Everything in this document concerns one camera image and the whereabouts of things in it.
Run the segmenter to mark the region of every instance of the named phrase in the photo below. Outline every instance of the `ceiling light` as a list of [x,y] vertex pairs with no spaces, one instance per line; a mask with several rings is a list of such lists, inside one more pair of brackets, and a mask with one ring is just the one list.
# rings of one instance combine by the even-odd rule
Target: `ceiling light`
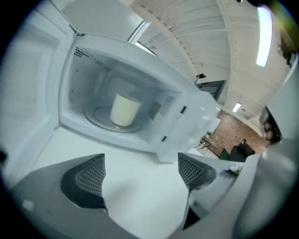
[[235,105],[235,107],[234,107],[234,109],[233,109],[233,112],[237,112],[238,111],[238,109],[241,107],[241,104],[238,102],[236,105]]
[[260,45],[256,64],[265,67],[272,40],[272,16],[266,7],[258,7],[257,11],[260,19]]
[[153,54],[149,49],[147,49],[146,47],[142,46],[140,43],[136,42],[135,45],[136,45],[137,47],[140,47],[141,49],[143,49],[143,50],[149,52],[150,54],[156,56],[156,55]]

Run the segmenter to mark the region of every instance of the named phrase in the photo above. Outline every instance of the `white mug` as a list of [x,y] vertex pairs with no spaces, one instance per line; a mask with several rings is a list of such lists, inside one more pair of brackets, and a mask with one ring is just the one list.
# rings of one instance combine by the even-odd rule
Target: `white mug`
[[110,119],[113,123],[119,126],[130,126],[133,123],[140,106],[141,103],[138,100],[117,94],[112,105]]

